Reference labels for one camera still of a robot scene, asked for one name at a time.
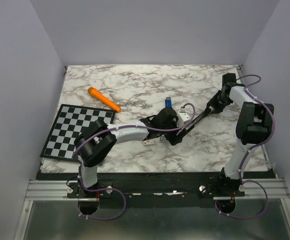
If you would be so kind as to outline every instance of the marble surface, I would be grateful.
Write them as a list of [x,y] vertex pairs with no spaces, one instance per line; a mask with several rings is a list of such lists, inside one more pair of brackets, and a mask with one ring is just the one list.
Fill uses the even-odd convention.
[[[222,86],[222,75],[237,73],[233,65],[83,65],[69,66],[59,105],[71,104],[108,108],[88,94],[98,89],[121,107],[114,123],[132,123],[157,114],[171,97],[178,110],[185,103],[202,112]],[[99,172],[209,172],[220,171],[236,144],[235,128],[239,108],[232,104],[221,114],[211,115],[197,125],[183,142],[171,146],[155,140],[144,146],[140,141],[121,143],[109,152]],[[253,154],[247,171],[266,171],[264,154]],[[78,163],[43,159],[42,173],[76,173]]]

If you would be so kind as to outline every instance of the orange marker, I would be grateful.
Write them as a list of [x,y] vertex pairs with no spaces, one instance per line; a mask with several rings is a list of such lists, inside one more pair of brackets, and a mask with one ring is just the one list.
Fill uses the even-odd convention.
[[111,100],[109,100],[107,97],[103,96],[99,91],[97,91],[96,88],[94,87],[90,87],[88,89],[88,93],[97,98],[98,100],[100,100],[103,104],[106,104],[107,106],[109,106],[111,109],[115,110],[116,112],[120,112],[121,108],[119,106],[117,106],[115,103],[113,103]]

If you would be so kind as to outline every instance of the black and white checkerboard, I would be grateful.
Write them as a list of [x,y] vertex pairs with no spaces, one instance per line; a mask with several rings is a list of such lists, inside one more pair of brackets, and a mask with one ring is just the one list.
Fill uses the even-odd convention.
[[40,156],[73,162],[74,140],[81,132],[97,119],[112,124],[114,116],[113,110],[62,104]]

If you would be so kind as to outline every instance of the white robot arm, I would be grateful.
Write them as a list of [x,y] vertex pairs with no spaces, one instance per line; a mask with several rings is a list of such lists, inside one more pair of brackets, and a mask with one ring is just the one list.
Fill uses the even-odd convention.
[[[243,176],[244,170],[251,157],[249,154],[240,168],[242,159],[249,148],[263,142],[270,135],[272,120],[268,112],[244,92],[244,85],[236,82],[234,73],[227,73],[222,77],[222,89],[219,90],[207,103],[206,109],[187,127],[178,131],[162,132],[148,130],[146,127],[160,130],[170,130],[182,126],[188,121],[189,116],[183,110],[176,112],[171,107],[165,107],[157,115],[142,118],[130,124],[130,127],[120,128],[126,124],[106,124],[103,121],[93,122],[74,142],[76,149],[79,147],[78,155],[82,161],[81,176],[87,188],[97,183],[97,165],[104,160],[111,148],[120,143],[128,141],[144,141],[164,135],[171,145],[180,143],[183,137],[189,133],[202,119],[211,115],[219,114],[223,109],[235,102],[240,108],[240,115],[236,126],[237,145],[230,161],[222,170],[225,177],[231,180],[238,180],[239,169]],[[272,104],[266,106],[274,112]],[[99,133],[97,139],[81,145],[91,136]]]

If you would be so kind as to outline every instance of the bolt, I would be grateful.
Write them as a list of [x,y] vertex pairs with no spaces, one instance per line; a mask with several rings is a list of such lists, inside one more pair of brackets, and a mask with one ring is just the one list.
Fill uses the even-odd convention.
[[238,191],[244,192],[245,191],[245,187],[243,185],[239,185]]
[[203,193],[206,192],[206,187],[205,187],[204,185],[201,185],[201,186],[199,187],[199,190],[200,190],[200,192],[203,194]]
[[70,188],[70,187],[68,187],[67,190],[66,190],[66,192],[67,192],[68,194],[71,194],[73,191],[74,191],[74,190],[73,190],[72,188]]
[[107,187],[106,192],[107,192],[108,194],[111,194],[111,193],[113,192],[113,190],[111,190],[111,188],[112,188],[111,186],[108,186],[108,187]]

